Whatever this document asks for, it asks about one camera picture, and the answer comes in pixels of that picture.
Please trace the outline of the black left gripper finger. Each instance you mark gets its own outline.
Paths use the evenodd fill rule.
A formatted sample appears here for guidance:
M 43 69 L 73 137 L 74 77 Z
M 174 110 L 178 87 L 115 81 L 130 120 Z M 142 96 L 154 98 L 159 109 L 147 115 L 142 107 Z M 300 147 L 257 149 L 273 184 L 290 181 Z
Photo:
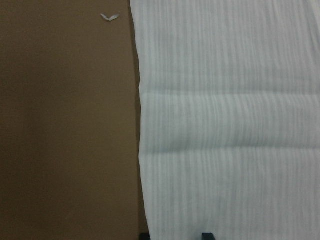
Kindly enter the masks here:
M 201 240 L 215 240 L 215 236 L 211 232 L 204 232 L 201 235 Z

